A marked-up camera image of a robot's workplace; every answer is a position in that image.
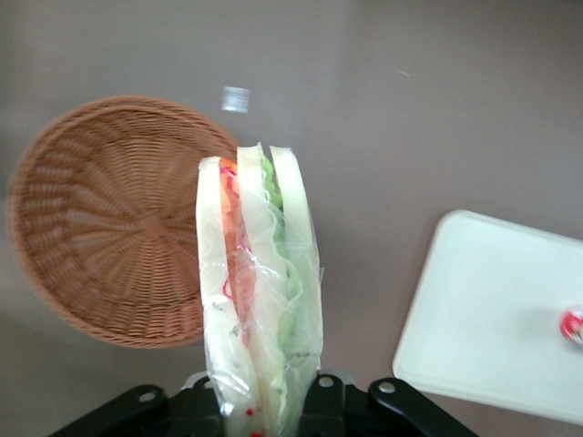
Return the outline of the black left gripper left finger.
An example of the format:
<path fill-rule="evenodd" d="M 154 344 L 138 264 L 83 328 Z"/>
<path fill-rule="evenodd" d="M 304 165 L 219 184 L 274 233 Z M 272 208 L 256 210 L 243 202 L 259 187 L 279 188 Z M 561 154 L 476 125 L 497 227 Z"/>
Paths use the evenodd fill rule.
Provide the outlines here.
<path fill-rule="evenodd" d="M 206 437 L 224 434 L 224 419 L 213 384 L 207 373 L 198 372 L 188 377 L 172 397 L 159 386 L 139 385 L 51 435 Z"/>

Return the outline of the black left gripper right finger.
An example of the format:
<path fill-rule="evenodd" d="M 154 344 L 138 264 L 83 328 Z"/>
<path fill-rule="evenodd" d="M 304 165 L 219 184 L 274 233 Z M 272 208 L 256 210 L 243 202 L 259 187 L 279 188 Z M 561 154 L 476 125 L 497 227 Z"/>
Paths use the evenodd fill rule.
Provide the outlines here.
<path fill-rule="evenodd" d="M 333 373 L 319 373 L 308 390 L 300 436 L 471 437 L 476 433 L 421 392 L 396 378 L 366 391 Z"/>

